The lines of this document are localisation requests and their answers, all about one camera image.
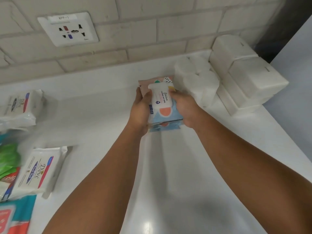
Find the green plastic package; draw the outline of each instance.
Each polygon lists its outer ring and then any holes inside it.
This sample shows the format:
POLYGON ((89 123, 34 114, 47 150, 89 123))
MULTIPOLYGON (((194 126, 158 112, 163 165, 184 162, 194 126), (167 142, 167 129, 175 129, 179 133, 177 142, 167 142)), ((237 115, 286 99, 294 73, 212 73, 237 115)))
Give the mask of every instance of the green plastic package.
POLYGON ((21 156, 17 149, 16 143, 0 146, 0 179, 16 172, 16 168, 20 165, 21 156))

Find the power outlet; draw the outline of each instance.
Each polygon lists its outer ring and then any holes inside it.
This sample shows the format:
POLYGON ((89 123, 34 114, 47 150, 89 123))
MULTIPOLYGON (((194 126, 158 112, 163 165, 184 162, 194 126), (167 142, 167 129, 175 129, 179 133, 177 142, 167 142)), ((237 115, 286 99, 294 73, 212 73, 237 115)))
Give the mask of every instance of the power outlet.
POLYGON ((38 17, 37 19, 57 47, 99 41, 88 12, 38 17))

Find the brick wall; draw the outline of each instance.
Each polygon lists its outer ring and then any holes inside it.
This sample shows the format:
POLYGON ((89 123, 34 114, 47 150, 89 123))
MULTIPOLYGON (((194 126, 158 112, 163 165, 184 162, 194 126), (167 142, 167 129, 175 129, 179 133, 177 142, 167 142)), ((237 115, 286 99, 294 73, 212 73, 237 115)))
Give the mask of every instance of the brick wall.
POLYGON ((285 0, 0 0, 0 84, 208 49, 217 35, 254 46, 285 0), (88 11, 99 42, 55 47, 37 17, 88 11))

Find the person's right hand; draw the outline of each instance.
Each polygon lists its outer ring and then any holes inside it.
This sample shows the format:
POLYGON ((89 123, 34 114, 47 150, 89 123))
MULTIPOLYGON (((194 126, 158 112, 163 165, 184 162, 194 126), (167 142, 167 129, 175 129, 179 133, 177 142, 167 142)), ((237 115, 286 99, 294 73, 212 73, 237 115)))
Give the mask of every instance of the person's right hand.
POLYGON ((183 122, 187 127, 194 128, 199 116, 205 111, 197 105, 195 99, 180 91, 170 91, 171 97, 177 102, 177 110, 183 116, 183 122))

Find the human arm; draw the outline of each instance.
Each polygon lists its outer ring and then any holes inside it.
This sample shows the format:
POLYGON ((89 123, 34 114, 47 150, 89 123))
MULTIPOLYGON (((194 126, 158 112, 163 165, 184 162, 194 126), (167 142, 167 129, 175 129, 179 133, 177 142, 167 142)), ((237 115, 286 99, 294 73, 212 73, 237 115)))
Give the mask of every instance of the human arm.
POLYGON ((129 121, 99 164, 54 214, 43 234, 119 234, 147 132, 151 93, 137 89, 129 121))
POLYGON ((246 142, 180 92, 171 93, 216 169, 269 233, 312 233, 312 184, 246 142))

